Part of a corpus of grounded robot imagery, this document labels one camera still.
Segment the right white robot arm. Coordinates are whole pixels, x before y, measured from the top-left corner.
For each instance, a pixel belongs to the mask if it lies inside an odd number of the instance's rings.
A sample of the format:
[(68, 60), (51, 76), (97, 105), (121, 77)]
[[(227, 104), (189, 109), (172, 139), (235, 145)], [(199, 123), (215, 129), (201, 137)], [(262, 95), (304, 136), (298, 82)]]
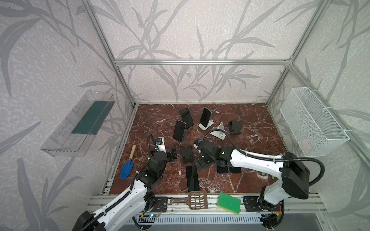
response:
[(233, 141), (231, 146), (219, 148), (213, 142), (203, 139), (194, 141), (200, 153), (194, 163), (203, 170), (210, 165), (218, 167), (246, 168), (263, 172), (277, 178), (272, 185), (262, 188), (257, 206), (262, 211), (281, 208), (283, 200), (294, 197), (305, 200), (309, 187), (321, 180), (325, 173), (324, 164), (315, 158), (297, 157), (293, 153), (269, 156), (240, 149)]

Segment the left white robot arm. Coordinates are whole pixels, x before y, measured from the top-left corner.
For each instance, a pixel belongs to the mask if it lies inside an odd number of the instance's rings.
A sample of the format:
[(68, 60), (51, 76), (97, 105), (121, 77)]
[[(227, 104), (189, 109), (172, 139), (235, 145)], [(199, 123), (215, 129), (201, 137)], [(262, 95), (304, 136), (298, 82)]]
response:
[(165, 139), (147, 136), (148, 162), (135, 174), (129, 187), (111, 202), (93, 213), (82, 213), (72, 230), (74, 231), (118, 231), (131, 218), (154, 206), (151, 192), (163, 178), (171, 153), (165, 148)]

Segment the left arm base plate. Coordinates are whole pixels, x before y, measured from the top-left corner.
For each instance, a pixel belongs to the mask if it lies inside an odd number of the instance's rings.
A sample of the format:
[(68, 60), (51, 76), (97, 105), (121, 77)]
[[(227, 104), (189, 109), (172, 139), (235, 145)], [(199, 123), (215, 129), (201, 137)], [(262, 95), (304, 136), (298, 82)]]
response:
[(155, 196), (149, 199), (145, 210), (151, 213), (163, 213), (167, 211), (168, 203), (168, 197)]

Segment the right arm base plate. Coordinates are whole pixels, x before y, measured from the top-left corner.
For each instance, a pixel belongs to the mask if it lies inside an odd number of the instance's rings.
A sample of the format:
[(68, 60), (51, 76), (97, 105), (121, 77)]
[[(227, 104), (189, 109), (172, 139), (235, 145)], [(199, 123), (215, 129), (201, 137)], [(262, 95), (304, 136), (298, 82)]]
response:
[(281, 206), (284, 201), (280, 201), (278, 204), (273, 205), (268, 202), (260, 202), (259, 196), (244, 196), (243, 204), (246, 212), (272, 212), (277, 213), (281, 211)]

